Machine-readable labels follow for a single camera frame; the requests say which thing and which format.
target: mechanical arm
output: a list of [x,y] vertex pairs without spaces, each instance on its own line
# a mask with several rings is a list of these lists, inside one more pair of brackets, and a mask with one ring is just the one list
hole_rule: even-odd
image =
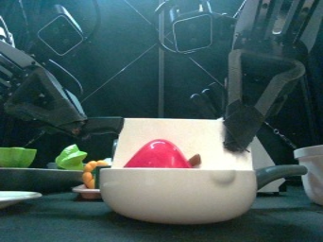
[[123,119],[86,117],[74,95],[33,57],[13,47],[5,25],[0,28],[0,102],[5,113],[37,123],[47,133],[62,132],[73,137],[118,134]]
[[[305,74],[302,62],[321,24],[323,1],[245,0],[228,56],[224,147],[242,151],[265,119],[280,111]],[[242,77],[265,78],[257,100],[242,101]]]

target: dark tablecloth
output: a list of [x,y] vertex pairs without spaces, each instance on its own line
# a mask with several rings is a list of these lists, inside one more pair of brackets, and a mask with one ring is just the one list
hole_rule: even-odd
[[206,225],[164,225],[113,213],[74,193],[43,195],[0,210],[0,241],[323,241],[323,207],[301,186],[258,195],[240,217]]

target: green object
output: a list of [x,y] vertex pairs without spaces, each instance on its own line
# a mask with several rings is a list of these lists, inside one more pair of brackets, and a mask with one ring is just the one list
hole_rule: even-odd
[[55,157],[57,167],[66,170],[82,170],[82,160],[86,153],[78,150],[77,145],[66,147]]
[[93,177],[94,177],[94,188],[95,189],[99,189],[99,170],[102,168],[110,168],[110,165],[103,165],[103,166],[98,165],[94,168],[94,172],[91,174],[93,174]]
[[0,147],[1,167],[27,167],[35,155],[35,149],[23,147]]

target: red object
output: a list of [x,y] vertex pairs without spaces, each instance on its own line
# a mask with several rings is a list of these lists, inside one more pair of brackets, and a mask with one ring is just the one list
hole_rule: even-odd
[[125,167],[192,168],[176,145],[161,139],[149,141],[137,150]]

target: toy food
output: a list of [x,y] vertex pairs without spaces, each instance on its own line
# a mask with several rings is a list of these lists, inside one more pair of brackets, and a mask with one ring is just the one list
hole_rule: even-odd
[[34,160],[35,149],[0,147],[0,167],[29,167]]
[[156,139],[138,149],[125,167],[192,168],[197,164],[198,155],[188,161],[172,142]]
[[78,150],[77,145],[66,147],[55,157],[57,167],[66,170],[82,170],[82,160],[86,152]]
[[98,161],[90,161],[85,164],[83,169],[82,169],[82,183],[86,188],[94,189],[94,184],[95,184],[95,178],[94,178],[94,170],[97,166],[106,166],[107,163],[102,160]]

